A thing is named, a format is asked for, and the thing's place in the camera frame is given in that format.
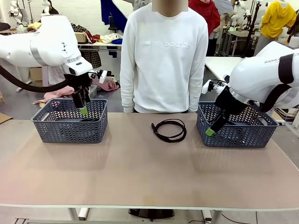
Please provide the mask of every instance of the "crate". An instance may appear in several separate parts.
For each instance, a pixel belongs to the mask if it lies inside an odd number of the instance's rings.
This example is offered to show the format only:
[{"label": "crate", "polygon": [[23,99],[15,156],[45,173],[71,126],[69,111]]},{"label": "crate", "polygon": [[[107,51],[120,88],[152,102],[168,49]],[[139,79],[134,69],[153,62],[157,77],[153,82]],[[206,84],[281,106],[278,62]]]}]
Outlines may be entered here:
[{"label": "crate", "polygon": [[239,115],[230,115],[235,125],[225,125],[212,137],[206,135],[220,108],[214,102],[199,102],[197,128],[208,147],[266,147],[279,124],[257,106],[248,106]]},{"label": "crate", "polygon": [[52,99],[32,118],[43,142],[100,143],[108,124],[107,100],[92,99],[84,115],[72,99]]}]

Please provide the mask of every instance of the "white sweatshirt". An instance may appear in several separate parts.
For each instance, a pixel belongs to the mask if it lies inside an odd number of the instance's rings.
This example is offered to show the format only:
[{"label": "white sweatshirt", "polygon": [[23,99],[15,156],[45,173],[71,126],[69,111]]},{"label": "white sweatshirt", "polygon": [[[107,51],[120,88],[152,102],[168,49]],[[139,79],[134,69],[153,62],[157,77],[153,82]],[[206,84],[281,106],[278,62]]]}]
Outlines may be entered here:
[{"label": "white sweatshirt", "polygon": [[174,17],[151,4],[133,12],[121,51],[124,112],[197,111],[207,45],[207,23],[190,8]]}]

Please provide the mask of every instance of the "black stand base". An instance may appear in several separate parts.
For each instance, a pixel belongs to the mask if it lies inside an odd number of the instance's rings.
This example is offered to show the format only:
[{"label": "black stand base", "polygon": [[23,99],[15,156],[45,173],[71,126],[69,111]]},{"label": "black stand base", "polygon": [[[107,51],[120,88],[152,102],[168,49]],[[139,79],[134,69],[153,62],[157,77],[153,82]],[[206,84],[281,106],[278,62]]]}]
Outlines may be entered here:
[{"label": "black stand base", "polygon": [[140,218],[154,219],[174,217],[174,210],[171,209],[129,209],[129,214]]}]

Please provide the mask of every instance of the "black strap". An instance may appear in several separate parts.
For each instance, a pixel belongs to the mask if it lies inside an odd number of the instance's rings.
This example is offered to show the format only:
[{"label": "black strap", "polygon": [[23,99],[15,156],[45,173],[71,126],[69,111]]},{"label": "black strap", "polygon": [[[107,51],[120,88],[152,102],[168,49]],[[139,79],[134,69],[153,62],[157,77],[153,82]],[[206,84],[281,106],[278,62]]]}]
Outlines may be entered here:
[{"label": "black strap", "polygon": [[269,94],[269,96],[267,97],[265,103],[260,104],[260,110],[261,112],[268,112],[269,110],[272,109],[272,107],[275,105],[276,101],[278,100],[278,98],[288,89],[290,89],[291,87],[287,84],[279,84],[278,86],[276,86],[271,93]]},{"label": "black strap", "polygon": [[[181,131],[181,133],[170,136],[170,137],[164,136],[164,135],[161,135],[158,133],[159,127],[161,127],[163,125],[177,125],[182,128],[182,131]],[[185,126],[184,122],[180,119],[167,119],[167,120],[164,120],[164,121],[160,122],[159,124],[157,124],[157,126],[155,126],[154,124],[151,124],[151,127],[152,127],[155,135],[158,136],[159,139],[161,139],[162,141],[168,142],[168,143],[181,142],[182,140],[185,139],[185,137],[187,135],[186,126]]]},{"label": "black strap", "polygon": [[279,60],[278,76],[280,81],[284,84],[290,84],[294,82],[292,70],[293,56],[294,54],[282,56]]}]

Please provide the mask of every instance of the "plastic basket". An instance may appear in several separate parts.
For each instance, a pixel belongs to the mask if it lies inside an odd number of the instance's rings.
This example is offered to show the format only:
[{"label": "plastic basket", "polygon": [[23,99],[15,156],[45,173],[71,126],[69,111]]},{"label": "plastic basket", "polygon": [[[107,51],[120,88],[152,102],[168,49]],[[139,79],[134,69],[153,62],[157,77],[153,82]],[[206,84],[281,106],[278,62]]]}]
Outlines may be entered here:
[{"label": "plastic basket", "polygon": [[52,99],[32,118],[43,142],[100,143],[108,124],[107,100],[92,99],[84,115],[72,99]]},{"label": "plastic basket", "polygon": [[220,108],[214,102],[199,102],[197,128],[201,138],[208,147],[266,147],[279,124],[257,107],[248,106],[241,114],[231,115],[229,121],[235,125],[225,125],[212,137],[206,135],[213,119]]}]

